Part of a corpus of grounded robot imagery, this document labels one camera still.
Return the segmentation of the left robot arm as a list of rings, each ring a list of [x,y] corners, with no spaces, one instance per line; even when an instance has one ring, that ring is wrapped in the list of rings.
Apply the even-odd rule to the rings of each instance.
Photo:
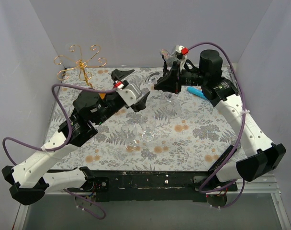
[[[39,201],[49,192],[67,188],[81,188],[88,192],[94,187],[95,177],[87,167],[63,172],[50,172],[50,169],[93,138],[98,133],[95,126],[102,125],[122,108],[132,108],[135,112],[146,108],[149,93],[142,93],[139,87],[125,79],[133,72],[113,70],[113,88],[107,91],[64,83],[51,87],[66,120],[40,148],[10,138],[13,142],[35,150],[35,153],[21,163],[5,166],[1,170],[4,179],[11,185],[9,192],[14,200],[27,206]],[[63,108],[55,92],[56,87],[80,91],[72,103],[74,109],[71,115],[67,115]]]

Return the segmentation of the glitter microphone on stand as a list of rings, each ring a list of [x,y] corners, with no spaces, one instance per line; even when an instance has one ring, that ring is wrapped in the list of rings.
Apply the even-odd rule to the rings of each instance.
[[[161,49],[160,50],[160,55],[162,56],[163,60],[166,62],[173,62],[173,61],[178,61],[178,58],[171,55],[167,50]]]

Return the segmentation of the floral tablecloth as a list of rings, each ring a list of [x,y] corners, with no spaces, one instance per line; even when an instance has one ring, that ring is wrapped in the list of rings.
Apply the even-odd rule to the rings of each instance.
[[[163,105],[152,81],[162,68],[136,68],[128,76],[148,92],[146,109],[123,108],[97,127],[98,133],[54,165],[55,169],[87,166],[92,170],[206,171],[237,136],[205,99],[182,88]]]

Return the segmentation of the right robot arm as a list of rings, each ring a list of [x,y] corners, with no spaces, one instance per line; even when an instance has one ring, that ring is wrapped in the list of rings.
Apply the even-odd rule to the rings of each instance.
[[[241,143],[246,158],[228,162],[214,170],[209,186],[220,190],[228,181],[254,179],[277,168],[285,155],[283,144],[274,144],[256,124],[247,109],[238,89],[222,76],[223,60],[216,50],[207,49],[200,53],[198,67],[187,59],[188,49],[180,47],[173,53],[162,49],[164,60],[163,76],[154,88],[163,92],[180,93],[182,86],[200,86],[203,95],[222,114]]]

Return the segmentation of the blue cylinder toy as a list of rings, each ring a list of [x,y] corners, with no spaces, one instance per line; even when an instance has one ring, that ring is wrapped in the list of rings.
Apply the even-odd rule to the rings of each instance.
[[[196,96],[198,96],[198,97],[201,97],[201,98],[207,100],[207,98],[204,96],[204,94],[202,93],[202,91],[199,90],[199,89],[197,89],[197,88],[194,88],[194,87],[188,87],[188,88],[187,88],[187,91],[188,91],[189,93],[192,93],[192,94],[194,94],[194,95],[196,95]]]

